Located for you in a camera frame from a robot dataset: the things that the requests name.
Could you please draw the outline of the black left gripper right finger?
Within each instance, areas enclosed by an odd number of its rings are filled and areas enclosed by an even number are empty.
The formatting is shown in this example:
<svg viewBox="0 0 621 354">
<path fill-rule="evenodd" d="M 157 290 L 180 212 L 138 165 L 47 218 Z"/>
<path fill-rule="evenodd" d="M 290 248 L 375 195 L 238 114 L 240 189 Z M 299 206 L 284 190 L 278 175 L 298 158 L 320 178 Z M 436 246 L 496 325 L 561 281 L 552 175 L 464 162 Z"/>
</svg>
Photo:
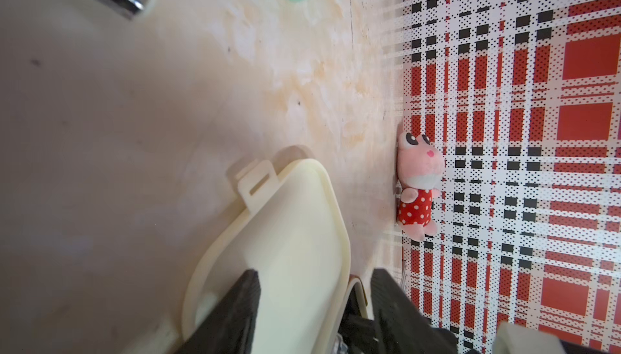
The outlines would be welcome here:
<svg viewBox="0 0 621 354">
<path fill-rule="evenodd" d="M 373 271 L 371 298 L 380 353 L 455 353 L 384 269 Z"/>
</svg>

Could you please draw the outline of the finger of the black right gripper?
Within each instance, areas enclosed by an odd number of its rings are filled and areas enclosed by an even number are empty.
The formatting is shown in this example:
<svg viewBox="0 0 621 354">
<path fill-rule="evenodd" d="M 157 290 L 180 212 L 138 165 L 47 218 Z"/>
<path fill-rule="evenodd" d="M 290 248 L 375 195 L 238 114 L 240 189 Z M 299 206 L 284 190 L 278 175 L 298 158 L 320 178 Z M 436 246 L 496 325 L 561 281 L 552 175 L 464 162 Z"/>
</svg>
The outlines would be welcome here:
<svg viewBox="0 0 621 354">
<path fill-rule="evenodd" d="M 378 354 L 379 344 L 372 319 L 359 315 L 345 315 L 339 333 L 354 353 Z"/>
</svg>

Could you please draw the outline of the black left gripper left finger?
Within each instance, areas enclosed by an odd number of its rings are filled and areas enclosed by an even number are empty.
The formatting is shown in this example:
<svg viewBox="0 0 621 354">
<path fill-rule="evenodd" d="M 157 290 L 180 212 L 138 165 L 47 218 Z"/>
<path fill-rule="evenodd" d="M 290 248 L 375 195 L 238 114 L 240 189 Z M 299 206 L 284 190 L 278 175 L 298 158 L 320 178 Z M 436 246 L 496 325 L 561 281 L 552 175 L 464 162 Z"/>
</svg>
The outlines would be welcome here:
<svg viewBox="0 0 621 354">
<path fill-rule="evenodd" d="M 251 352 L 260 294 L 258 271 L 248 269 L 176 352 L 184 354 Z"/>
</svg>

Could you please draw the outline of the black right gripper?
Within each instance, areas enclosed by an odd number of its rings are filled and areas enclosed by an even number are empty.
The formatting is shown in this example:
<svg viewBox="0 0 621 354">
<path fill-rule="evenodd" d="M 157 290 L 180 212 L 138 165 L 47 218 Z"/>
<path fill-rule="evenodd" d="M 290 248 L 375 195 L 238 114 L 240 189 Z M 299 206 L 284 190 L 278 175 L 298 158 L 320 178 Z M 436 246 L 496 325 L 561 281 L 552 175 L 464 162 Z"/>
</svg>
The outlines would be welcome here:
<svg viewBox="0 0 621 354">
<path fill-rule="evenodd" d="M 543 332 L 529 329 L 517 324 L 502 322 L 496 331 L 492 353 L 604 353 L 604 351 L 574 344 Z"/>
</svg>

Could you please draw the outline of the cream manicure case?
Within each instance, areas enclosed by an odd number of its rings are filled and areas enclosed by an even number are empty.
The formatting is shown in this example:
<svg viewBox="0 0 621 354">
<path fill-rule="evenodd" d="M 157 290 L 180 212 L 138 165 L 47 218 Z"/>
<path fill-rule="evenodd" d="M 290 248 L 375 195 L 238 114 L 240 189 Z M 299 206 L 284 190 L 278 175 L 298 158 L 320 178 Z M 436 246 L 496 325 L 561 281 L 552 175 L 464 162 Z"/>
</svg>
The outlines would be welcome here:
<svg viewBox="0 0 621 354">
<path fill-rule="evenodd" d="M 350 275 L 349 235 L 328 172 L 314 159 L 282 171 L 253 161 L 236 175 L 235 187 L 244 211 L 192 274 L 182 307 L 183 343 L 253 269 L 261 294 L 249 353 L 336 352 L 358 281 Z"/>
</svg>

